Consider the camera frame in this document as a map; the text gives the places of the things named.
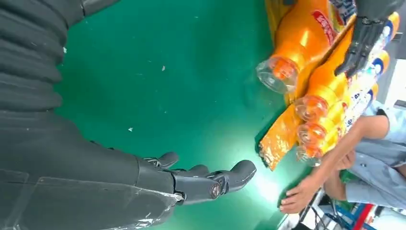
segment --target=green floor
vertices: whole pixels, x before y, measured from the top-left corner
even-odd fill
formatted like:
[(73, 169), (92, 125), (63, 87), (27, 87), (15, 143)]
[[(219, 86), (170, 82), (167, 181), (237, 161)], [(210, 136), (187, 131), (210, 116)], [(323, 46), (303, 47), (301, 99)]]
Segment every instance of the green floor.
[(276, 229), (280, 195), (307, 169), (291, 152), (271, 172), (255, 152), (284, 110), (254, 71), (272, 51), (263, 0), (122, 0), (72, 28), (67, 49), (58, 112), (87, 138), (138, 156), (176, 151), (176, 168), (257, 166), (242, 191), (178, 207), (154, 229)]

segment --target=robotic hand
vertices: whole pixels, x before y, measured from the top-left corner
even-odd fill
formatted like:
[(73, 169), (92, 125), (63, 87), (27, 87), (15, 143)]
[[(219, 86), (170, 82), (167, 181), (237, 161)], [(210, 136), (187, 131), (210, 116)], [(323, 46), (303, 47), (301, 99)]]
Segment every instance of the robotic hand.
[(335, 75), (347, 72), (351, 77), (363, 69), (368, 56), (377, 42), (389, 15), (402, 6), (405, 0), (355, 0), (357, 18), (355, 20), (352, 42), (344, 62), (335, 70)]
[(254, 176), (250, 161), (170, 170), (175, 153), (142, 159), (104, 148), (53, 112), (68, 28), (116, 1), (1, 0), (0, 230), (139, 229)]
[(157, 170), (169, 173), (173, 177), (173, 191), (178, 196), (178, 205), (201, 203), (217, 199), (220, 195), (238, 191), (254, 176), (255, 165), (247, 160), (237, 163), (231, 171), (210, 173), (204, 165), (196, 165), (190, 170), (169, 167), (178, 161), (174, 152), (160, 158), (145, 158)]

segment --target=cable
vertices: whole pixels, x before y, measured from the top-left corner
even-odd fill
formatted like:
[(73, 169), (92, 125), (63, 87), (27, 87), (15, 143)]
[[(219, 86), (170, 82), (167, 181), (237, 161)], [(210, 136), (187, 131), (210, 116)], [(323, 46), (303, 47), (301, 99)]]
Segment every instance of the cable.
[(317, 224), (317, 217), (320, 219), (320, 222), (323, 224), (323, 230), (327, 230), (327, 226), (324, 224), (323, 219), (320, 217), (320, 215), (317, 213), (316, 209), (313, 206), (310, 206), (310, 208), (314, 211), (314, 213), (316, 214), (315, 216), (315, 226), (316, 226), (316, 230), (320, 230)]
[(330, 201), (331, 201), (330, 205), (331, 205), (331, 207), (333, 208), (334, 216), (335, 216), (336, 219), (338, 220), (337, 223), (338, 223), (338, 225), (340, 225), (341, 228), (343, 228), (343, 226), (344, 226), (344, 224), (343, 224), (343, 222), (342, 222), (343, 220), (342, 220), (341, 216), (338, 215), (338, 212), (337, 212), (337, 209), (336, 209), (336, 201), (333, 200), (333, 199), (330, 199)]

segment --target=orange drink bottle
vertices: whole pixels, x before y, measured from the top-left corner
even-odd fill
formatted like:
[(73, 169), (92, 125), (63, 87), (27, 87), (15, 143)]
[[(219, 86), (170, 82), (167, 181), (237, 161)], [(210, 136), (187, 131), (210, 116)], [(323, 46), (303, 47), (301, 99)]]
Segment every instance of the orange drink bottle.
[(326, 117), (321, 117), (317, 122), (306, 122), (300, 125), (297, 136), (300, 143), (304, 145), (319, 146), (328, 140), (328, 134), (342, 124), (349, 100), (335, 103), (328, 111)]
[(299, 142), (306, 145), (319, 145), (322, 143), (327, 134), (338, 127), (347, 114), (355, 110), (360, 100), (369, 93), (388, 66), (389, 55), (386, 51), (381, 50), (378, 57), (368, 65), (366, 70), (360, 71), (356, 77), (352, 78), (353, 81), (348, 93), (344, 95), (343, 100), (335, 103), (329, 109), (327, 116), (306, 122), (298, 127)]
[(299, 161), (303, 161), (309, 166), (319, 166), (321, 158), (324, 154), (333, 149), (339, 139), (341, 138), (341, 129), (343, 123), (341, 122), (340, 128), (336, 128), (326, 135), (326, 141), (320, 142), (317, 145), (301, 144), (296, 149), (296, 156)]
[(353, 0), (298, 0), (281, 20), (274, 53), (257, 66), (258, 78), (276, 92), (294, 91), (300, 71), (324, 57), (355, 11)]
[(372, 100), (376, 98), (378, 93), (378, 84), (368, 91), (364, 97), (360, 98), (354, 111), (346, 113), (344, 122), (341, 122), (336, 129), (331, 130), (325, 136), (325, 141), (321, 141), (315, 145), (302, 143), (296, 149), (296, 156), (299, 161), (303, 161), (309, 166), (319, 166), (321, 158), (330, 150), (332, 150), (340, 140), (352, 127), (354, 122), (363, 114), (363, 112), (371, 104)]
[(374, 84), (366, 94), (360, 97), (358, 103), (355, 106), (353, 106), (353, 109), (348, 110), (344, 119), (345, 124), (344, 134), (349, 132), (349, 130), (358, 120), (358, 118), (371, 105), (372, 101), (376, 99), (376, 95), (378, 95), (378, 90), (379, 90), (378, 84)]
[[(399, 26), (399, 14), (393, 13), (389, 17), (384, 32), (375, 44), (382, 48), (396, 34)], [(295, 110), (299, 117), (305, 121), (315, 121), (320, 117), (325, 117), (333, 104), (340, 101), (348, 92), (351, 78), (347, 78), (345, 73), (335, 76), (334, 70), (340, 65), (345, 57), (346, 51), (351, 43), (353, 28), (351, 28), (344, 38), (337, 45), (328, 60), (316, 68), (309, 79), (309, 85), (306, 95), (295, 102)], [(379, 52), (372, 52), (370, 60), (374, 60)]]

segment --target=light blue shirt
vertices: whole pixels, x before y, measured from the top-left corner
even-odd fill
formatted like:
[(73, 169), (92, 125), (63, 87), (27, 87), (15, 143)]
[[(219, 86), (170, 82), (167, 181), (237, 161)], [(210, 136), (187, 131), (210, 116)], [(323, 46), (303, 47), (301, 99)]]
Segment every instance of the light blue shirt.
[(389, 119), (389, 132), (384, 139), (363, 139), (356, 147), (349, 171), (359, 180), (347, 183), (347, 200), (406, 209), (406, 179), (393, 169), (406, 164), (406, 110), (373, 101), (364, 115), (382, 112)]

